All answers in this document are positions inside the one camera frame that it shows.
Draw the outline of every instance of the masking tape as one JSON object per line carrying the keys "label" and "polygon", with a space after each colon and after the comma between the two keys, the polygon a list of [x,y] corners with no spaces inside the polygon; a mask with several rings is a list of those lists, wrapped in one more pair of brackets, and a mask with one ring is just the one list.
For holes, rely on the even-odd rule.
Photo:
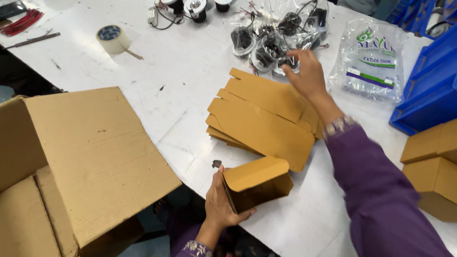
{"label": "masking tape", "polygon": [[109,54],[120,54],[130,47],[130,40],[121,26],[118,25],[101,28],[95,37]]}

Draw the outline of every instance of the purple kurta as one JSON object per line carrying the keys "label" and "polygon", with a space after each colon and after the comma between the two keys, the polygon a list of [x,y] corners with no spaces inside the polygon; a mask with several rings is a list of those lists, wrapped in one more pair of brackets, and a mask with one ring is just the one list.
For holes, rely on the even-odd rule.
{"label": "purple kurta", "polygon": [[[452,257],[417,208],[419,194],[360,125],[349,117],[339,118],[326,126],[324,137],[335,179],[346,193],[352,243],[360,257]],[[197,233],[193,231],[188,240]],[[195,241],[180,247],[177,257],[211,256]]]}

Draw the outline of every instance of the folded cardboard box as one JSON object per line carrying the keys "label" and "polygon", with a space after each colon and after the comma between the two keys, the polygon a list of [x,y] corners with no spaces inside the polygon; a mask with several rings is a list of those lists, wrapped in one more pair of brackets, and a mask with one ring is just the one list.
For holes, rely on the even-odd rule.
{"label": "folded cardboard box", "polygon": [[302,171],[322,127],[317,113],[290,84],[232,69],[211,105],[210,136],[265,156],[286,159]]}
{"label": "folded cardboard box", "polygon": [[261,203],[289,195],[293,187],[287,160],[263,157],[223,174],[232,210],[239,214]]}
{"label": "folded cardboard box", "polygon": [[419,208],[442,221],[457,221],[457,165],[435,157],[407,164],[403,173],[421,195]]}
{"label": "folded cardboard box", "polygon": [[19,96],[0,121],[5,256],[117,256],[141,236],[132,217],[181,185],[117,87]]}
{"label": "folded cardboard box", "polygon": [[457,163],[457,119],[409,137],[400,161],[408,164],[437,156]]}

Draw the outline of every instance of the white table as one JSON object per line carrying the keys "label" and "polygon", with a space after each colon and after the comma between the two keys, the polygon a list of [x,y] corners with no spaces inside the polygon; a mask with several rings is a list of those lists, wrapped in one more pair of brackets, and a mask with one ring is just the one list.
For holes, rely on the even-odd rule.
{"label": "white table", "polygon": [[[0,4],[6,2],[11,0],[0,0]],[[10,51],[67,91],[119,86],[179,178],[205,197],[211,175],[216,171],[211,167],[213,160],[233,167],[258,158],[227,147],[205,133],[207,107],[219,88],[225,86],[230,69],[252,72],[246,63],[233,56],[229,31],[222,24],[222,19],[231,16],[239,6],[249,5],[246,0],[238,0],[228,13],[221,14],[210,1],[205,23],[186,19],[182,25],[157,31],[146,22],[148,8],[153,4],[153,0],[28,0],[29,7],[40,8],[45,16],[27,33],[10,38],[0,36],[0,44],[7,47],[39,37],[50,29],[51,33],[62,33]],[[330,43],[330,48],[317,51],[326,78],[335,64],[346,21],[366,18],[329,5],[330,35],[326,43]],[[130,50],[144,60],[127,53],[110,56],[104,51],[95,34],[109,24],[124,28],[132,41]],[[159,18],[159,27],[167,24]],[[430,42],[409,34],[403,50],[405,81],[420,49]],[[388,125],[393,107],[355,96],[334,97],[343,111],[357,118],[390,160],[402,168],[399,159],[407,136]],[[259,206],[258,212],[242,226],[283,257],[356,256],[343,191],[333,178],[330,155],[322,140],[315,143],[304,171],[291,175],[295,186],[290,195]],[[457,224],[426,215],[448,249],[457,255]]]}

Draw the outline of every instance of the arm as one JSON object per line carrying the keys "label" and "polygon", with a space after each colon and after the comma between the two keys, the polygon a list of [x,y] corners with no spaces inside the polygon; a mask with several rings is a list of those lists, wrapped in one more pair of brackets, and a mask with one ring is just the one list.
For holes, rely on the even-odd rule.
{"label": "arm", "polygon": [[452,256],[417,208],[419,195],[406,176],[360,125],[344,117],[328,95],[322,68],[314,54],[291,54],[300,59],[300,74],[294,74],[287,66],[283,69],[325,124],[323,135],[335,179],[346,193],[346,208],[352,220],[351,239],[358,255]]}
{"label": "arm", "polygon": [[213,182],[206,194],[206,219],[197,237],[195,240],[189,241],[176,257],[212,256],[222,231],[226,227],[235,226],[247,220],[256,212],[256,209],[253,208],[240,214],[233,213],[223,187],[223,171],[224,166],[221,165],[218,172],[213,175]]}

